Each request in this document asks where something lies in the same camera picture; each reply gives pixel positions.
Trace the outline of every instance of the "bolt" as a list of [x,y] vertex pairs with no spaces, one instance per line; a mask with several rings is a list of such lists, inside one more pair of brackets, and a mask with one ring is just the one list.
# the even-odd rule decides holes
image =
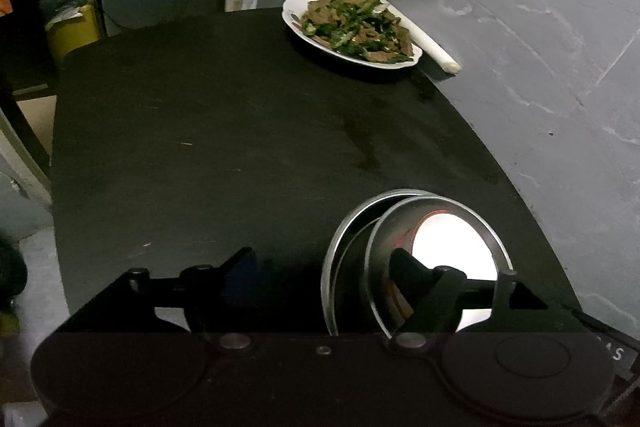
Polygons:
[[146,268],[129,268],[127,273],[129,275],[149,275],[149,270]]
[[427,343],[427,338],[421,333],[405,331],[396,336],[396,344],[404,349],[420,349]]
[[332,351],[332,349],[329,346],[318,346],[318,347],[316,347],[316,353],[318,355],[330,355],[331,351]]
[[243,333],[225,333],[219,342],[225,349],[244,349],[251,344],[251,339]]

